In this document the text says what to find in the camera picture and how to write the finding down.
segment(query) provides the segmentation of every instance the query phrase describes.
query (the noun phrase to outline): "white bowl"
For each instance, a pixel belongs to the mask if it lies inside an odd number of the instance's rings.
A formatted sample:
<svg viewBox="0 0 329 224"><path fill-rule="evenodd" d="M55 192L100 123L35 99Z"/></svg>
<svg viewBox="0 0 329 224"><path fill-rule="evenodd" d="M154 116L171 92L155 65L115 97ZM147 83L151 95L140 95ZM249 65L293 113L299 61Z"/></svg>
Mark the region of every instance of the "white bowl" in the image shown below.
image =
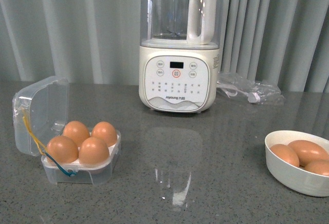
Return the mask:
<svg viewBox="0 0 329 224"><path fill-rule="evenodd" d="M265 138L266 165L271 174L285 186L305 195L329 196L329 176L314 174L295 167L276 156L270 148L278 143L289 144L294 140L308 140L329 152L329 141L308 133L293 130L278 130Z"/></svg>

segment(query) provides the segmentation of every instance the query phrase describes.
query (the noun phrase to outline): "speckled countertop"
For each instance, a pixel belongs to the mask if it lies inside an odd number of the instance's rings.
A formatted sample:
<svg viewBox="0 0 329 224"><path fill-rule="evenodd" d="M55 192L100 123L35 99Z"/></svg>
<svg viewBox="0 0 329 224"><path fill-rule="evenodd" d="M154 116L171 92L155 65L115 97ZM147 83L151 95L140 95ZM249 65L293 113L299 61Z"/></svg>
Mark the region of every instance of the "speckled countertop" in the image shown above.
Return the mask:
<svg viewBox="0 0 329 224"><path fill-rule="evenodd" d="M40 156L18 151L12 98L0 83L0 223L328 223L329 197L279 183L265 136L292 129L329 139L329 95L284 93L283 106L217 94L201 114L151 111L138 86L70 84L69 120L112 123L122 154L105 184L50 184Z"/></svg>

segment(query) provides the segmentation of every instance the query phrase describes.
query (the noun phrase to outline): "plastic egg container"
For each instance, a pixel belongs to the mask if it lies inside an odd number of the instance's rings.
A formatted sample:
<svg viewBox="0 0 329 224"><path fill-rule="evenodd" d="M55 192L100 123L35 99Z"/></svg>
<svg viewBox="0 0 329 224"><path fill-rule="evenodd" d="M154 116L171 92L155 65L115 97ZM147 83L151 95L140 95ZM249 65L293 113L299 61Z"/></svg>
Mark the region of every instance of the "plastic egg container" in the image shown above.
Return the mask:
<svg viewBox="0 0 329 224"><path fill-rule="evenodd" d="M265 138L267 168L278 181L299 193L315 197L329 196L329 176L314 174L292 166L270 150L275 144L288 145L294 140L311 141L329 152L329 141L326 139L293 130L278 130Z"/></svg>
<svg viewBox="0 0 329 224"><path fill-rule="evenodd" d="M13 122L16 147L22 153L39 156L40 152L29 135L23 121L24 114L34 135L45 145L55 136L62 134L68 119L68 90L69 84L65 78L49 77L21 89L13 98ZM110 157L98 166L85 167L79 160L61 167L74 176L67 176L58 167L41 157L42 165L50 183L90 183L101 185L106 183L121 154L121 134L117 130L118 141L109 147Z"/></svg>

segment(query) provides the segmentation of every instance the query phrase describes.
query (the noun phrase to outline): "egg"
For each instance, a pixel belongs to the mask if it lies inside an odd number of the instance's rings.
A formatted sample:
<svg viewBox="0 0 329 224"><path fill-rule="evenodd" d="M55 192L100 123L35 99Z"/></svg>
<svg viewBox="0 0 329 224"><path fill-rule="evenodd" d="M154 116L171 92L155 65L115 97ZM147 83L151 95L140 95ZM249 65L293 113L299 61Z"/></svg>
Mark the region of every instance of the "egg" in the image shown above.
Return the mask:
<svg viewBox="0 0 329 224"><path fill-rule="evenodd" d="M329 176L329 160L312 161L304 169L311 173Z"/></svg>
<svg viewBox="0 0 329 224"><path fill-rule="evenodd" d="M109 158L109 151L106 143L96 137L87 138L81 144L79 150L80 164L85 166L101 165Z"/></svg>
<svg viewBox="0 0 329 224"><path fill-rule="evenodd" d="M279 158L284 160L285 162L299 167L299 159L296 152L285 144L275 144L271 148L271 151L277 155Z"/></svg>
<svg viewBox="0 0 329 224"><path fill-rule="evenodd" d="M288 146L296 152L301 166L306 166L315 160L329 160L328 152L311 141L295 140L289 143Z"/></svg>
<svg viewBox="0 0 329 224"><path fill-rule="evenodd" d="M115 128L106 121L99 122L94 126L92 130L92 137L104 140L107 147L114 145L118 140Z"/></svg>
<svg viewBox="0 0 329 224"><path fill-rule="evenodd" d="M90 133L87 126L80 121L71 121L64 127L63 136L69 137L80 147L82 142L90 137Z"/></svg>
<svg viewBox="0 0 329 224"><path fill-rule="evenodd" d="M52 138L46 148L48 154L59 164L74 162L79 156L77 145L72 139L65 136Z"/></svg>

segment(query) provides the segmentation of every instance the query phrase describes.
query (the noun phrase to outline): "red button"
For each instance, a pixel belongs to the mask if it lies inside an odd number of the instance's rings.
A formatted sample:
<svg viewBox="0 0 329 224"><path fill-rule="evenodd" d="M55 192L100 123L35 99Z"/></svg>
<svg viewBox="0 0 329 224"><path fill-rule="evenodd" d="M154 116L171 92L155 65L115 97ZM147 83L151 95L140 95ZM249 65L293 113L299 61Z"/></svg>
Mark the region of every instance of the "red button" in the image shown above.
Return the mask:
<svg viewBox="0 0 329 224"><path fill-rule="evenodd" d="M180 71L179 70L173 70L173 76L174 76L174 78L178 78L180 76Z"/></svg>

